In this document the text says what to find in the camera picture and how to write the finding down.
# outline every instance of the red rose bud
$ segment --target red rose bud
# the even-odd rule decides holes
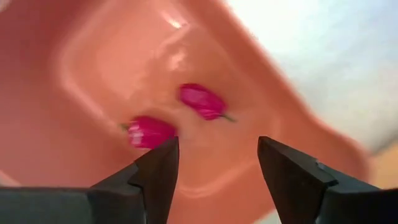
[[[122,128],[127,130],[132,146],[145,149],[154,149],[176,134],[171,124],[150,116],[138,116]]]
[[[233,118],[225,115],[226,104],[212,91],[196,84],[186,83],[180,86],[180,101],[194,109],[205,120],[224,117],[232,122]]]

